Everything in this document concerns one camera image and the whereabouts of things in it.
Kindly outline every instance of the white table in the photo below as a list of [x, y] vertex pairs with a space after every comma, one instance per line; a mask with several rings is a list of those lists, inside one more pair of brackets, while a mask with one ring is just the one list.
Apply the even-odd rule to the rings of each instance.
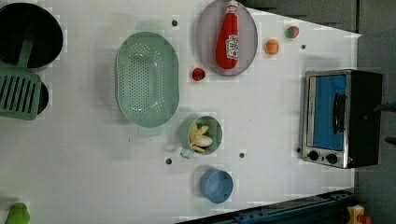
[[[305, 71], [356, 67], [358, 35], [250, 10], [259, 33], [253, 65], [234, 78], [206, 68], [208, 77], [195, 83], [192, 69], [204, 66], [194, 26], [210, 2], [38, 1], [58, 15], [67, 44], [39, 72], [50, 88], [45, 113], [31, 122], [0, 119], [0, 222], [18, 200], [28, 204], [32, 224], [172, 223], [354, 186], [354, 170], [304, 162], [295, 149]], [[139, 136], [115, 100], [115, 54], [138, 21], [158, 21], [179, 58], [179, 108], [158, 137]], [[283, 36], [290, 24], [300, 27], [295, 40]], [[281, 43], [272, 58], [262, 50], [269, 37]], [[192, 113], [222, 123], [215, 155], [179, 157], [177, 127]], [[225, 203], [200, 195], [208, 166], [233, 176]]]

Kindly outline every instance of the green bowl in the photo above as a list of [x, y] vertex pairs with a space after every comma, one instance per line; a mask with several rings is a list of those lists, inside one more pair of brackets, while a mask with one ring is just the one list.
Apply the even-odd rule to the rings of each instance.
[[[204, 133], [204, 135], [210, 137], [213, 140], [213, 143], [209, 147], [203, 147], [203, 149], [205, 150], [204, 153], [194, 151], [194, 149], [190, 145], [189, 133], [194, 123], [197, 124], [198, 129], [200, 129], [202, 126], [209, 127], [209, 129], [207, 130], [206, 133]], [[180, 156], [189, 159], [194, 152], [200, 155], [209, 155], [215, 152], [219, 148], [222, 140], [222, 129], [221, 129], [221, 125], [216, 119], [210, 116], [203, 116], [198, 119], [187, 119], [182, 126], [183, 127], [181, 128], [180, 134], [182, 134], [182, 139], [183, 141], [185, 141], [186, 146], [180, 152]]]

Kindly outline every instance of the oven handle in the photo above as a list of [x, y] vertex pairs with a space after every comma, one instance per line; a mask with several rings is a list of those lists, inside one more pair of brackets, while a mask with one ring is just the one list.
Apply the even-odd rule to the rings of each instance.
[[342, 133], [345, 128], [346, 96], [335, 94], [332, 105], [332, 130], [334, 133]]

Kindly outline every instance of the blue cup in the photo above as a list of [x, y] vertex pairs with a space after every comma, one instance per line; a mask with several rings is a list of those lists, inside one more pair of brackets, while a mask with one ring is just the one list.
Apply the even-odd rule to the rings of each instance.
[[200, 180], [202, 194], [212, 203], [224, 203], [233, 192], [233, 178], [225, 171], [210, 168]]

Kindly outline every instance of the red cap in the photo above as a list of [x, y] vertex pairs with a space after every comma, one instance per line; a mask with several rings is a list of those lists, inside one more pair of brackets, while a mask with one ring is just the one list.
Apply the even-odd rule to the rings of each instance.
[[358, 221], [362, 224], [373, 224], [373, 219], [365, 215], [358, 216]]

